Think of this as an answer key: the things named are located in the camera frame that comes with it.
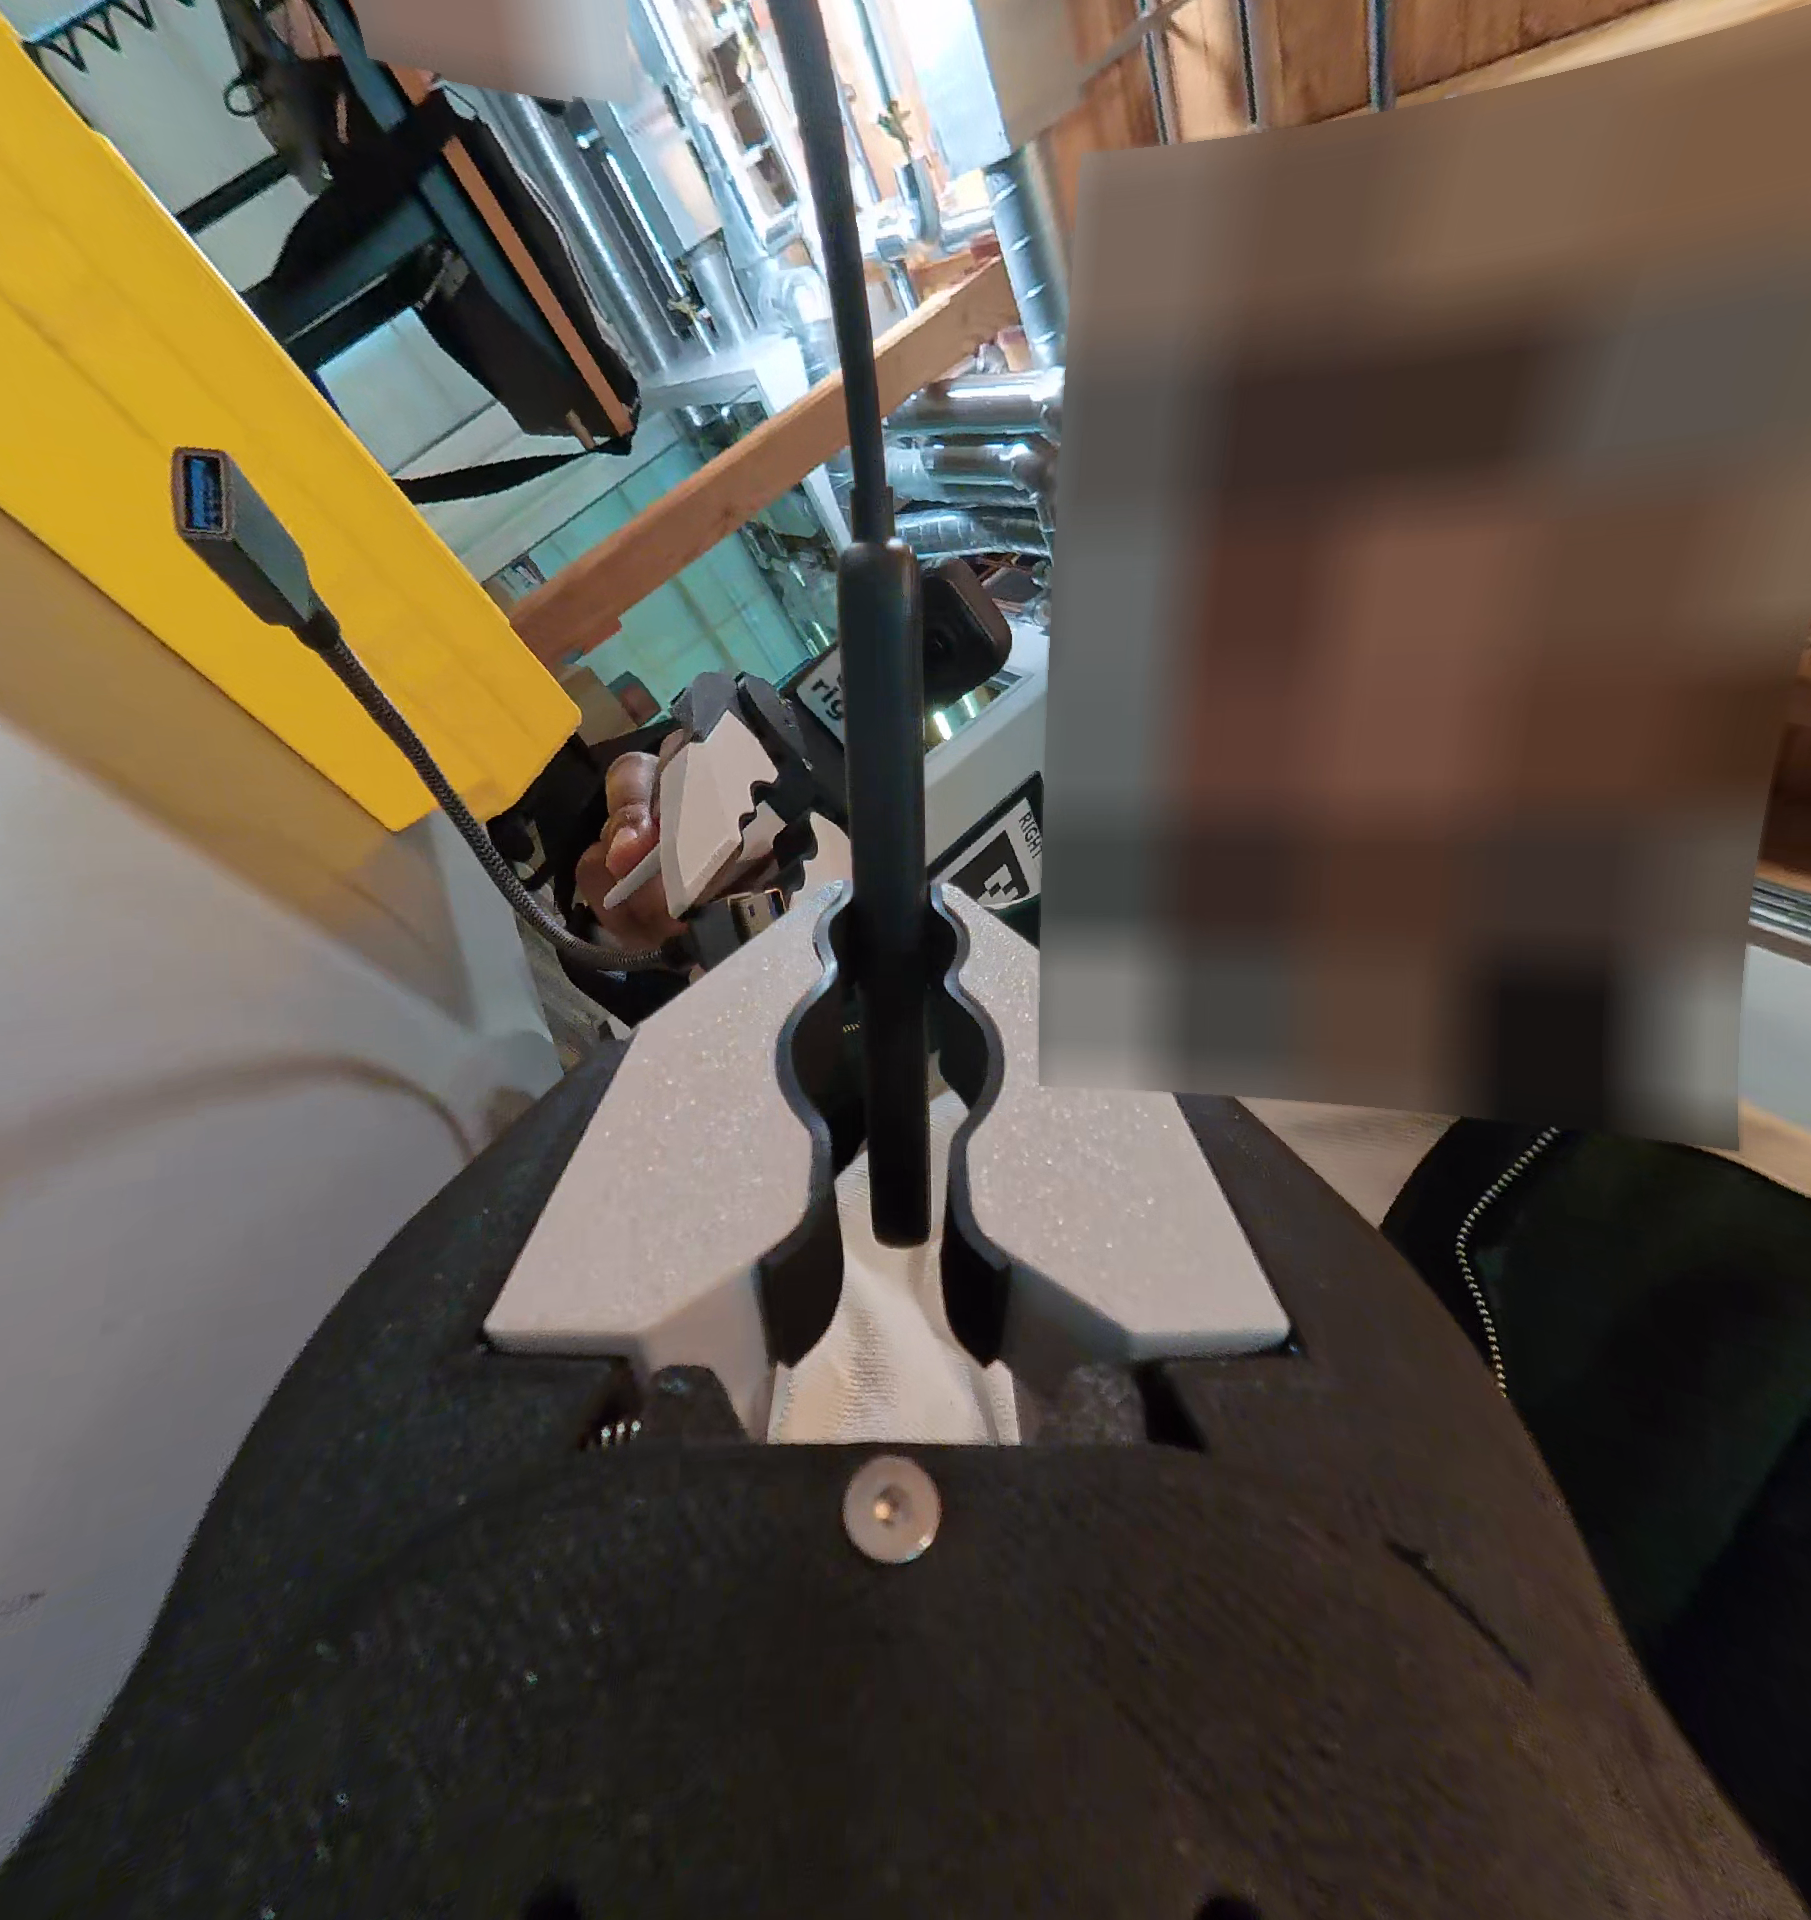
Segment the yellow plastic bin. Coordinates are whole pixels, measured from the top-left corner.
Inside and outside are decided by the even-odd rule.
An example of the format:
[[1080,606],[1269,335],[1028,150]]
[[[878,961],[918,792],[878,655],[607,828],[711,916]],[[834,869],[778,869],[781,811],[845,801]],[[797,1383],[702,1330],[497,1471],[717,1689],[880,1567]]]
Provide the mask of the yellow plastic bin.
[[180,444],[233,453],[343,636],[482,819],[579,709],[0,12],[0,511],[383,828],[430,797],[293,636],[189,557]]

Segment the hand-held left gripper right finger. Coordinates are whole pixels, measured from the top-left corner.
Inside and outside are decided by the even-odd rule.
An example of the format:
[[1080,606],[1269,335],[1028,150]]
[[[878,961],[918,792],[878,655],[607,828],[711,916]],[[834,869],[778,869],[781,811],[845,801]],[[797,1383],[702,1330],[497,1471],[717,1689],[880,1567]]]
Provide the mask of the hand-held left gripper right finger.
[[1181,1104],[1043,1085],[1037,949],[942,885],[933,911],[939,1070],[963,1107],[941,1229],[962,1348],[1069,1374],[1284,1346],[1292,1321]]

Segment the wooden beam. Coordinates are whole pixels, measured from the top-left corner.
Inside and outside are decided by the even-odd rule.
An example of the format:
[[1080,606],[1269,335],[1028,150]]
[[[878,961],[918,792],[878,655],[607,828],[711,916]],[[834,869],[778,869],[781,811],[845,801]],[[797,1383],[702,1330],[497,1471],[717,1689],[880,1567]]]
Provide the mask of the wooden beam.
[[[1014,288],[992,256],[877,341],[878,416],[890,417],[1014,324]],[[513,630],[547,665],[592,651],[632,608],[847,444],[845,382],[834,374],[556,571],[510,612]]]

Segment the black frame wooden workbench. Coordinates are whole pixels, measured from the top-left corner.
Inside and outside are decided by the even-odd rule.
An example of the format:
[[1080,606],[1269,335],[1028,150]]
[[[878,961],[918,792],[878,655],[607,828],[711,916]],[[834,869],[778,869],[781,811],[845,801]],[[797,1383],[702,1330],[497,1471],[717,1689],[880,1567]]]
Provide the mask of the black frame wooden workbench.
[[311,190],[242,299],[315,386],[411,314],[534,439],[628,453],[638,381],[554,217],[438,78],[377,61],[354,5],[223,3],[228,108]]

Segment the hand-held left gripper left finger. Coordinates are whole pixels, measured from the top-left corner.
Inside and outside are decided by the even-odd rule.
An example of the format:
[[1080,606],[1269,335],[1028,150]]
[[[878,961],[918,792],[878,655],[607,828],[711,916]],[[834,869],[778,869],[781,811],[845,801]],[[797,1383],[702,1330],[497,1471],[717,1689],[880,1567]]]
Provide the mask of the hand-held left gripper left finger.
[[637,1029],[485,1315],[494,1348],[643,1377],[700,1367],[729,1397],[772,1394],[760,1271],[830,1197],[775,1044],[824,985],[819,927],[845,894],[801,896]]

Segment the dark green zip jacket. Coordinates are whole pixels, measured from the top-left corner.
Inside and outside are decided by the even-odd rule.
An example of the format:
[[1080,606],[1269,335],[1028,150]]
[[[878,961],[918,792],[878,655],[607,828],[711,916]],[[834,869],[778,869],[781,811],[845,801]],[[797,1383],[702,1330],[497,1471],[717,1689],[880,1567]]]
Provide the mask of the dark green zip jacket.
[[1459,1119],[1384,1217],[1538,1444],[1685,1740],[1811,1907],[1811,1136]]

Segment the person's right hand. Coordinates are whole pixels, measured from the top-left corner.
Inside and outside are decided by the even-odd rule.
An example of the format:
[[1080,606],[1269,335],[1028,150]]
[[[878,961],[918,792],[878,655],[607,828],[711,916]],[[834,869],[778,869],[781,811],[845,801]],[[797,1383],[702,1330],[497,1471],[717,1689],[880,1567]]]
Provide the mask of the person's right hand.
[[647,862],[658,848],[658,785],[670,755],[671,750],[620,755],[602,778],[601,828],[574,862],[575,902],[601,925],[657,904],[657,875]]

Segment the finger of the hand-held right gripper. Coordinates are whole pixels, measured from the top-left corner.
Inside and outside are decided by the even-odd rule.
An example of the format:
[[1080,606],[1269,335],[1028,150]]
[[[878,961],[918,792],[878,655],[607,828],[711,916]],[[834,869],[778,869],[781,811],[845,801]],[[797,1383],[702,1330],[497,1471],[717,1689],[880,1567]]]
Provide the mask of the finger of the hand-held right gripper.
[[818,794],[819,776],[778,688],[753,674],[705,673],[674,699],[675,755],[711,771],[722,794]]
[[818,838],[809,792],[792,772],[749,724],[716,724],[702,736],[671,726],[653,806],[649,909],[686,920],[740,891],[802,896]]

